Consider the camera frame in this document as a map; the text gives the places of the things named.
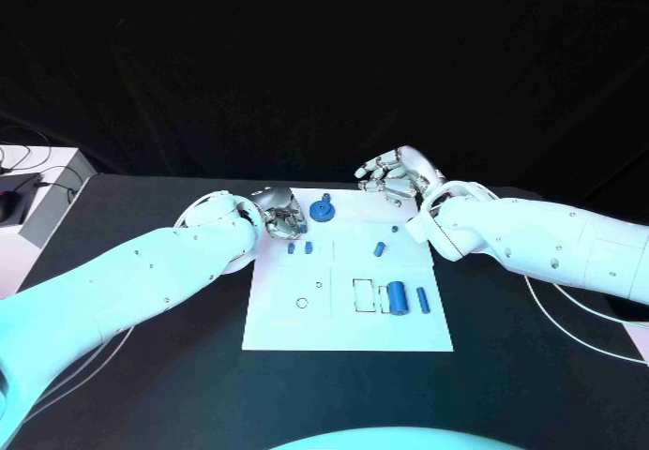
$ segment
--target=black background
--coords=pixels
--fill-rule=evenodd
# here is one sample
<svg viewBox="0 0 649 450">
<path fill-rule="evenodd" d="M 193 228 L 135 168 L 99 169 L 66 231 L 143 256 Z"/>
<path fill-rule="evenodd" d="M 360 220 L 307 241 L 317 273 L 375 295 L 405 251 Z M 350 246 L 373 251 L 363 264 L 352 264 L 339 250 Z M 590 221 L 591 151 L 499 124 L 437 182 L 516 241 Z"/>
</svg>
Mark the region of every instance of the black background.
<svg viewBox="0 0 649 450">
<path fill-rule="evenodd" d="M 4 8 L 0 119 L 105 173 L 345 182 L 408 143 L 451 179 L 649 223 L 639 2 Z"/>
<path fill-rule="evenodd" d="M 206 192 L 267 185 L 281 183 L 94 177 L 23 287 L 173 223 Z M 522 277 L 487 256 L 433 256 L 454 352 L 242 352 L 249 265 L 135 327 L 95 378 L 21 427 L 10 448 L 258 450 L 389 426 L 454 429 L 529 450 L 646 448 L 647 367 L 574 342 Z M 637 358 L 621 326 L 532 284 L 571 332 Z M 580 295 L 611 313 L 600 294 Z"/>
</svg>

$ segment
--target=black table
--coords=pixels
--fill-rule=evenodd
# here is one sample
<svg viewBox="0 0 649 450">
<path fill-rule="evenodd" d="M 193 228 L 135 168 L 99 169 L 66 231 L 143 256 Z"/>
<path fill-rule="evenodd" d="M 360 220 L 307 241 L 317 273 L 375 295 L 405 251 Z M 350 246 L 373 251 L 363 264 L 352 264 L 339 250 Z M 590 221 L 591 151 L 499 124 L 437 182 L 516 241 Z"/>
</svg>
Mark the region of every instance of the black table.
<svg viewBox="0 0 649 450">
<path fill-rule="evenodd" d="M 278 185 L 94 177 L 23 287 L 170 226 L 208 192 L 246 195 Z M 11 449 L 265 449 L 385 426 L 454 429 L 533 449 L 647 448 L 649 368 L 570 340 L 525 280 L 489 257 L 434 260 L 454 352 L 242 352 L 249 265 L 135 328 L 95 378 L 23 426 Z M 619 325 L 533 285 L 581 338 L 639 357 Z M 601 295 L 581 297 L 610 312 Z"/>
</svg>

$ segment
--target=white desk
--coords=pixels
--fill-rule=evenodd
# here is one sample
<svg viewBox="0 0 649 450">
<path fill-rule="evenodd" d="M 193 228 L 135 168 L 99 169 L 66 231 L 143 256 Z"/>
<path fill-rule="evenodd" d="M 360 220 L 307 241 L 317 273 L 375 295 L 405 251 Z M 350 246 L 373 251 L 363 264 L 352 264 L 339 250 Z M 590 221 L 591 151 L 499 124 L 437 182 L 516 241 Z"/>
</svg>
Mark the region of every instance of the white desk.
<svg viewBox="0 0 649 450">
<path fill-rule="evenodd" d="M 3 168 L 10 168 L 24 156 L 26 149 L 20 145 L 0 145 L 0 148 L 4 151 Z M 73 169 L 83 182 L 96 174 L 85 156 L 76 148 L 69 147 L 53 147 L 47 161 L 32 169 L 20 170 L 20 167 L 33 166 L 47 156 L 49 147 L 30 146 L 30 149 L 32 154 L 13 172 L 0 176 L 39 173 L 53 166 Z M 62 167 L 43 172 L 42 177 L 43 182 L 81 189 L 75 174 Z M 16 293 L 68 208 L 68 191 L 58 186 L 40 187 L 23 224 L 0 228 L 0 299 Z"/>
</svg>

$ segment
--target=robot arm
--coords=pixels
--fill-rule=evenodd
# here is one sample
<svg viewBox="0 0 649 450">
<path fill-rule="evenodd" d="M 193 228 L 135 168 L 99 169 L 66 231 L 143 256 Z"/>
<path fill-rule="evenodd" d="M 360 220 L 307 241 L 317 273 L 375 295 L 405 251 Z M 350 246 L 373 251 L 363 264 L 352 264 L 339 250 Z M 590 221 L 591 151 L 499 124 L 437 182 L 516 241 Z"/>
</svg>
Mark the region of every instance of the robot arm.
<svg viewBox="0 0 649 450">
<path fill-rule="evenodd" d="M 411 173 L 399 179 L 402 198 L 412 191 L 422 195 L 420 213 L 405 228 L 450 261 L 484 253 L 520 275 L 649 305 L 649 227 L 564 204 L 499 199 L 477 183 L 438 177 L 422 184 L 412 174 L 440 171 L 412 147 L 401 147 L 395 155 L 391 170 Z M 373 172 L 360 189 L 385 191 L 389 178 L 379 179 L 382 175 Z"/>
<path fill-rule="evenodd" d="M 0 302 L 0 448 L 73 361 L 254 260 L 262 228 L 272 237 L 298 236 L 306 222 L 291 190 L 252 198 L 206 195 L 174 228 L 130 240 Z"/>
</svg>

